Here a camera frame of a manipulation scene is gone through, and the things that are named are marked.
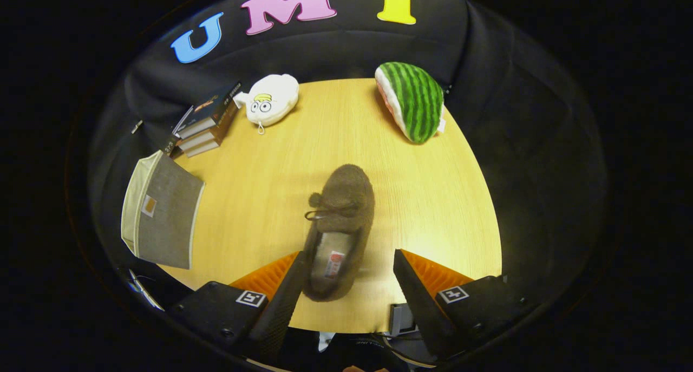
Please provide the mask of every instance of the letter m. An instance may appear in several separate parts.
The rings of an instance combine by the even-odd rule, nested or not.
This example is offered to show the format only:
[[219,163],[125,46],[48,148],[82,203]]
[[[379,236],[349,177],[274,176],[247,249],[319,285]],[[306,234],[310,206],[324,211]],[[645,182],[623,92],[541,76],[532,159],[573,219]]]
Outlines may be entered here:
[[254,35],[272,28],[274,23],[267,21],[265,15],[287,24],[299,5],[301,12],[296,19],[301,21],[327,19],[337,14],[330,8],[329,0],[248,0],[240,6],[248,8],[250,14],[250,28],[245,33]]

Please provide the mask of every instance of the bag label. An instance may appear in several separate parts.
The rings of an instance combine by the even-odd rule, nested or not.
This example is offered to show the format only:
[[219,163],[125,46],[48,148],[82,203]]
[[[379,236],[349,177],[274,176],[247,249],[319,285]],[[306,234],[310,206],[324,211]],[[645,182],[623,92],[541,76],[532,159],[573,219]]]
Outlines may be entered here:
[[149,216],[150,218],[153,218],[154,217],[154,207],[156,207],[156,200],[149,197],[148,194],[145,195],[144,203],[142,204],[142,213]]

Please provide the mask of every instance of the brown slipper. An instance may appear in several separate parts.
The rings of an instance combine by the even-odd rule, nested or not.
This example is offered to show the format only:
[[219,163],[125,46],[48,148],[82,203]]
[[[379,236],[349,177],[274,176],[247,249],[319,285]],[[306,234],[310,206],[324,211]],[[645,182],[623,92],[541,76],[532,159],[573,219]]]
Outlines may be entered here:
[[333,301],[351,290],[361,266],[373,224],[373,187],[361,168],[342,165],[309,204],[316,210],[305,214],[313,223],[304,246],[310,268],[304,294]]

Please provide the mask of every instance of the watermelon plush toy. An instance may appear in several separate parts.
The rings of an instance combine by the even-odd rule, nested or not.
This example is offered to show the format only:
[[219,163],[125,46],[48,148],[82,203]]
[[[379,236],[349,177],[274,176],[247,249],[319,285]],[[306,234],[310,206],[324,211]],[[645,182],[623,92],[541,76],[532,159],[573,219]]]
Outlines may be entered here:
[[408,140],[424,143],[443,131],[443,90],[413,64],[386,62],[376,69],[376,83],[395,122]]

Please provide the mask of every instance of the blue letter u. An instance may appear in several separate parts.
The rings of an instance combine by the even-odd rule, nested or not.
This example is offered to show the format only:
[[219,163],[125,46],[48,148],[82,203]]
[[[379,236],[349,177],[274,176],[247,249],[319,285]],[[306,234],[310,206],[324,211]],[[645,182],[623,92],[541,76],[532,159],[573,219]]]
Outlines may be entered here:
[[207,41],[202,46],[193,49],[192,44],[190,44],[190,35],[193,34],[193,31],[186,32],[178,37],[175,42],[171,43],[171,48],[175,51],[175,56],[180,63],[195,62],[208,54],[208,52],[212,51],[212,49],[219,44],[219,40],[221,39],[219,17],[223,14],[223,12],[219,12],[200,23],[200,28],[204,27],[205,33],[207,34]]

